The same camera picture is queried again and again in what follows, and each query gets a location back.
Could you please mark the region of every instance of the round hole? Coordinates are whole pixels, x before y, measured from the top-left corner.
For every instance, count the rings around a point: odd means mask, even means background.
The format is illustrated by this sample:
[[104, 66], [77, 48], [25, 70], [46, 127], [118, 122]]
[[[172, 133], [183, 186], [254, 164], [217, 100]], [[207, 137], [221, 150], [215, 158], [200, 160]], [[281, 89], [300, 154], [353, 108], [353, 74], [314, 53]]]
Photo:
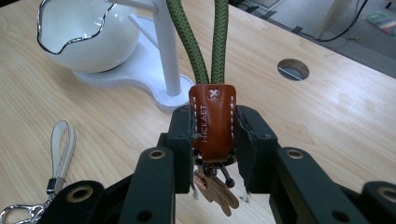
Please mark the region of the round hole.
[[148, 156], [154, 160], [160, 159], [165, 156], [165, 152], [162, 150], [151, 151]]
[[136, 218], [139, 222], [148, 222], [151, 220], [152, 214], [150, 211], [141, 211]]
[[293, 81], [302, 81], [309, 76], [308, 67], [295, 59], [284, 59], [280, 61], [277, 64], [277, 71], [283, 77]]
[[340, 222], [349, 222], [349, 216], [341, 211], [332, 211], [332, 216]]
[[304, 154], [299, 152], [299, 151], [297, 151], [297, 150], [292, 150], [292, 149], [291, 150], [287, 150], [286, 153], [288, 154], [288, 156], [290, 158], [296, 159], [296, 160], [302, 159], [304, 157]]
[[383, 187], [383, 188], [379, 188], [378, 192], [386, 200], [396, 203], [396, 189]]
[[91, 186], [79, 186], [69, 191], [66, 200], [70, 203], [80, 203], [88, 199], [92, 194], [93, 188]]

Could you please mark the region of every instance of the white vase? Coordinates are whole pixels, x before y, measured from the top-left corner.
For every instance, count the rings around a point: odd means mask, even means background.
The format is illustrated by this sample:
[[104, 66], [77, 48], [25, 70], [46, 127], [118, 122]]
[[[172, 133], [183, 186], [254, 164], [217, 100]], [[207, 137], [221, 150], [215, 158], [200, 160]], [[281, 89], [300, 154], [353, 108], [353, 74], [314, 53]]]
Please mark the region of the white vase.
[[134, 52], [139, 30], [132, 7], [105, 0], [43, 0], [37, 41], [57, 64], [82, 73], [117, 67]]

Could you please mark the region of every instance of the wood grain surface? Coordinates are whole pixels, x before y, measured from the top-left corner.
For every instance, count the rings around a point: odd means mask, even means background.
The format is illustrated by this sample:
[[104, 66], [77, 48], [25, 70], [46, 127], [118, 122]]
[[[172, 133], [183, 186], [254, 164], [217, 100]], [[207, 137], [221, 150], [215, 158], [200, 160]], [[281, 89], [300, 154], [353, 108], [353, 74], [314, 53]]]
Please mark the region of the wood grain surface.
[[[167, 132], [171, 115], [146, 92], [97, 88], [52, 62], [36, 42], [39, 0], [0, 8], [0, 209], [43, 203], [51, 177], [50, 134], [60, 119], [77, 132], [67, 183], [105, 187], [131, 174], [139, 154]], [[210, 71], [214, 3], [183, 0]], [[180, 72], [193, 78], [179, 40]], [[283, 59], [307, 65], [308, 79], [277, 72]], [[226, 83], [237, 103], [259, 111], [283, 147], [309, 152], [330, 178], [356, 191], [396, 183], [396, 80], [230, 7]], [[233, 165], [235, 195], [247, 197]], [[201, 195], [177, 195], [177, 223], [274, 223], [267, 195], [250, 195], [231, 217]]]

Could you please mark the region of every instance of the rope lanyard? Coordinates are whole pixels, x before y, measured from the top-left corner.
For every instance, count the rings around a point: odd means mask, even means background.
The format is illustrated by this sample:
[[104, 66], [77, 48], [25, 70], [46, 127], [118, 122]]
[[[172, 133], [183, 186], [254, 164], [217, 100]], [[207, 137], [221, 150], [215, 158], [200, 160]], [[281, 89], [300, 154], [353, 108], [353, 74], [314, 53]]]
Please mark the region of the rope lanyard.
[[[172, 21], [189, 56], [196, 84], [209, 84], [205, 61], [180, 0], [166, 0]], [[224, 84], [228, 29], [228, 0], [215, 0], [215, 28], [212, 44], [212, 84]]]

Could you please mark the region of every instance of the leather key fob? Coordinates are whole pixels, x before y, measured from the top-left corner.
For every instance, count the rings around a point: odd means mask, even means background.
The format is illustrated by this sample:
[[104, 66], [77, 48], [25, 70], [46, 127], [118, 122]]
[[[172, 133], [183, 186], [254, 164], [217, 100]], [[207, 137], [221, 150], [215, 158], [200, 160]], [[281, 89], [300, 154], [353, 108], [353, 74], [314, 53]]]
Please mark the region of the leather key fob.
[[192, 147], [201, 152], [203, 162], [227, 161], [235, 149], [235, 87], [195, 85], [189, 97], [195, 119]]

